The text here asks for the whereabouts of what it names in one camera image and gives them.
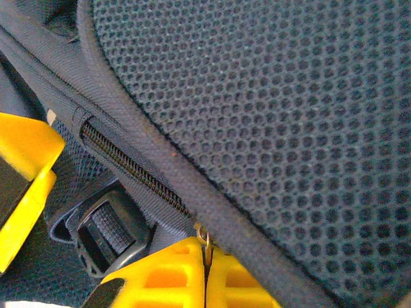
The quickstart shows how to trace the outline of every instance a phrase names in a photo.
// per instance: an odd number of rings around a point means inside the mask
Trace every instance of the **black zipper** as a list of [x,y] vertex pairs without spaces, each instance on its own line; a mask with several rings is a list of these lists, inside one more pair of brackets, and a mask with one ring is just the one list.
[[104,151],[112,160],[118,163],[123,169],[128,171],[134,178],[139,180],[145,186],[150,188],[155,194],[167,201],[176,210],[191,217],[190,212],[172,190],[166,187],[163,183],[156,180],[150,173],[145,171],[137,162],[133,161],[126,153],[121,151],[111,141],[108,140],[102,133],[97,131],[89,122],[85,122],[80,130],[82,138],[88,138],[100,150]]

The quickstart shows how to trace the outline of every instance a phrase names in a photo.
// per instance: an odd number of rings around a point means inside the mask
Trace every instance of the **black buckle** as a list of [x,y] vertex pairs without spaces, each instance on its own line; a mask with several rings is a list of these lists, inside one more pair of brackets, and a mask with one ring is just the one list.
[[116,189],[82,216],[76,247],[88,274],[101,278],[145,257],[149,241],[143,214],[125,192]]

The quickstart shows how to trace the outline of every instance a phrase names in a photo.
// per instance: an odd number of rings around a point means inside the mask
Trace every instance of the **nylon fabric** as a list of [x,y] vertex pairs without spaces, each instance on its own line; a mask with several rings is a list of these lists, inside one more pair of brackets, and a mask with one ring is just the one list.
[[105,203],[96,210],[91,219],[118,255],[122,254],[134,242],[133,237],[121,224],[121,221],[108,203]]
[[346,305],[410,259],[406,1],[93,1],[153,123]]

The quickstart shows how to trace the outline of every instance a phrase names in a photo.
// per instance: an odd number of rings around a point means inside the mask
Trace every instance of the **backpack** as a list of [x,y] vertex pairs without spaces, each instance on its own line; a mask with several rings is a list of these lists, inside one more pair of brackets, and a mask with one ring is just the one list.
[[409,292],[408,1],[2,0],[0,26],[66,140],[0,300],[79,306],[99,281],[79,226],[118,187],[146,253],[199,222],[281,307]]

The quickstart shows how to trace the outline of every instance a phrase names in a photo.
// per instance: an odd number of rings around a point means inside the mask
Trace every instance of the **black mesh panel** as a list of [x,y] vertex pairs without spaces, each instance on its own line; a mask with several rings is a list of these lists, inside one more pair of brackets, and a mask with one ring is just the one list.
[[52,241],[40,218],[0,277],[0,302],[27,300],[79,307],[98,284],[83,270],[74,247]]
[[63,123],[55,121],[53,128],[63,137],[66,146],[53,166],[57,181],[47,198],[44,210],[47,222],[63,204],[73,200],[80,189],[107,170],[84,150]]
[[408,1],[102,1],[96,31],[150,119],[349,303],[409,262]]

